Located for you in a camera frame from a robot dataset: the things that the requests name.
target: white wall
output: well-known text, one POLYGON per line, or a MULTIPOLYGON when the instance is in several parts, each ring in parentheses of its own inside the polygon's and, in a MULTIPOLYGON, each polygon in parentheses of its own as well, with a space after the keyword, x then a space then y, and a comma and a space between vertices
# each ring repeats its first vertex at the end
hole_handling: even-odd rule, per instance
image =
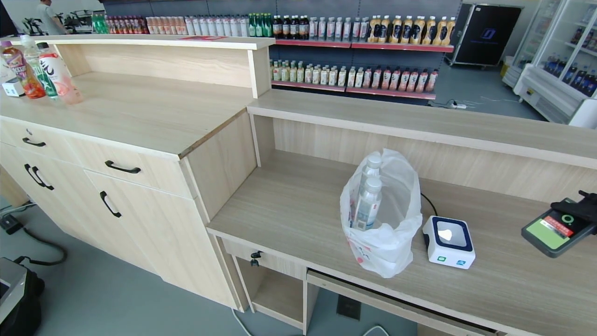
MULTIPOLYGON (((23 19, 26 17, 35 17, 39 19, 35 8, 39 4, 39 0, 2 0, 8 15, 13 20, 14 25, 20 31, 24 30, 23 19)), ((104 10, 104 5, 98 0, 53 0, 52 9, 55 13, 67 13, 78 10, 104 10)))

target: white plastic bag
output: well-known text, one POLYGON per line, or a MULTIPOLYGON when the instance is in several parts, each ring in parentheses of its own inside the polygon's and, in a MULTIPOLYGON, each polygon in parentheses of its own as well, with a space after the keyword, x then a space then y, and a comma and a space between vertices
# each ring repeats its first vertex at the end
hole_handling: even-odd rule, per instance
POLYGON ((413 260, 411 242, 423 222, 418 174, 399 152, 381 155, 381 204, 372 229, 350 227, 350 192, 358 189, 365 157, 342 190, 342 229, 357 262, 384 278, 400 273, 413 260))

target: refrigerator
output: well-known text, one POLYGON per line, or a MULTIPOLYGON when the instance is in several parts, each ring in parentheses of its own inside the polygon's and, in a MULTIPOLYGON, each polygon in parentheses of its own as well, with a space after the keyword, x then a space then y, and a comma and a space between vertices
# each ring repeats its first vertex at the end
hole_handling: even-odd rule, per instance
MULTIPOLYGON (((545 9, 536 19, 542 15, 551 21, 532 59, 518 52, 511 67, 522 65, 513 91, 548 121, 593 129, 597 127, 597 1, 551 0, 545 9)), ((531 32, 541 31, 529 31, 519 51, 527 42, 531 46, 527 41, 531 32)))

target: black cabinet handle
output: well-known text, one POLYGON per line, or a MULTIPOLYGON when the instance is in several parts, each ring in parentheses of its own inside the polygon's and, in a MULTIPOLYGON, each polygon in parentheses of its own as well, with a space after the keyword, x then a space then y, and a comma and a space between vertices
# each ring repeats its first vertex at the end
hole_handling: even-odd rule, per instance
POLYGON ((112 211, 112 209, 110 208, 110 206, 108 205, 108 202, 106 202, 106 197, 108 196, 108 194, 105 191, 102 191, 100 193, 100 197, 101 200, 104 202, 104 204, 106 205, 106 208, 108 208, 108 210, 110 210, 110 213, 112 213, 114 215, 114 217, 119 218, 120 216, 122 216, 122 214, 120 212, 114 212, 112 211))
POLYGON ((37 167, 33 167, 33 169, 31 169, 31 166, 29 164, 25 164, 25 170, 27 170, 27 173, 29 174, 29 176, 31 176, 31 178, 35 181, 35 183, 37 183, 40 187, 44 187, 44 188, 48 188, 50 190, 54 190, 54 187, 52 187, 51 185, 47 185, 44 183, 44 180, 42 180, 39 175, 37 174, 37 172, 39 171, 39 169, 37 167))
POLYGON ((139 167, 135 167, 133 169, 124 169, 124 168, 116 167, 116 166, 114 166, 114 161, 110 161, 110 160, 106 161, 105 163, 108 167, 110 167, 112 169, 120 170, 121 172, 136 174, 141 171, 141 168, 139 168, 139 167))
POLYGON ((34 143, 34 142, 31 142, 29 140, 29 138, 23 138, 23 142, 26 143, 26 144, 28 144, 28 145, 37 146, 37 147, 43 147, 43 146, 45 146, 45 142, 34 143))
POLYGON ((39 175, 37 174, 37 172, 39 171, 39 169, 37 167, 33 167, 33 173, 35 174, 35 176, 41 181, 41 183, 43 184, 43 187, 46 187, 50 190, 54 190, 54 187, 52 187, 51 185, 47 185, 46 183, 44 183, 44 180, 42 180, 39 175))

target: bottle cap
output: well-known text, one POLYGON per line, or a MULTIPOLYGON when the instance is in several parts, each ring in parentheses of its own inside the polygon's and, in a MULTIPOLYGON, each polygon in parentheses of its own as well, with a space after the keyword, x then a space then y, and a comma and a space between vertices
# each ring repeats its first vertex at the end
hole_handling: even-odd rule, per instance
POLYGON ((381 191, 381 179, 376 176, 368 178, 365 182, 365 190, 371 194, 379 193, 381 191))
POLYGON ((367 166, 371 168, 381 167, 381 155, 373 153, 367 157, 367 166))

